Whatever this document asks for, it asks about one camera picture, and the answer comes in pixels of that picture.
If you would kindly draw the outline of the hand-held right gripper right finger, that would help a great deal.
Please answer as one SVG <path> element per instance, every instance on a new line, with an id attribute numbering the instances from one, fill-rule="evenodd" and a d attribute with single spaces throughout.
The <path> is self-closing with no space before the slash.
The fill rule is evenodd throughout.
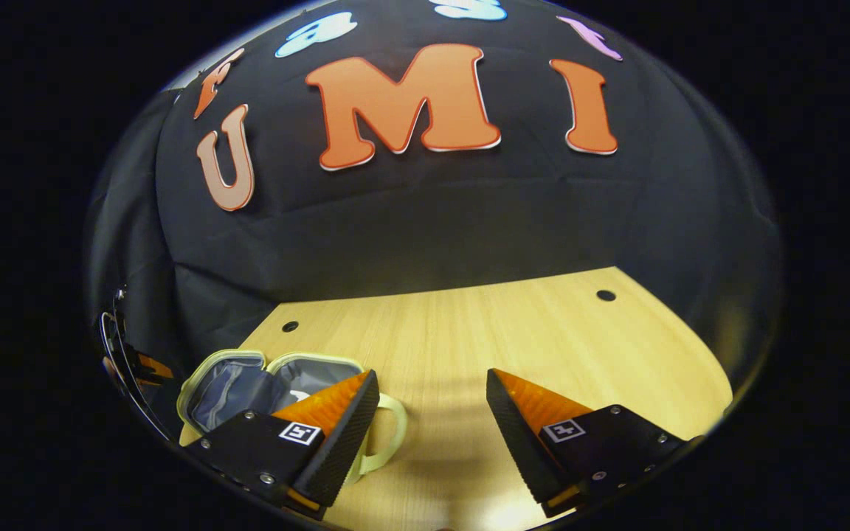
<path id="1" fill-rule="evenodd" d="M 599 507 L 702 442 L 702 436 L 675 436 L 620 404 L 590 408 L 496 367 L 487 371 L 486 400 L 547 517 Z"/>

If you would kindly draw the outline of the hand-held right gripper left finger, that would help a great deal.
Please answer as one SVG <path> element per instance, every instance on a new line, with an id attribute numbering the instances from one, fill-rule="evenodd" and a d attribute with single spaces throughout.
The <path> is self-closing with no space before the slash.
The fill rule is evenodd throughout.
<path id="1" fill-rule="evenodd" d="M 369 369 L 280 411 L 236 414 L 200 437 L 200 462 L 264 503 L 321 520 L 379 403 Z"/>

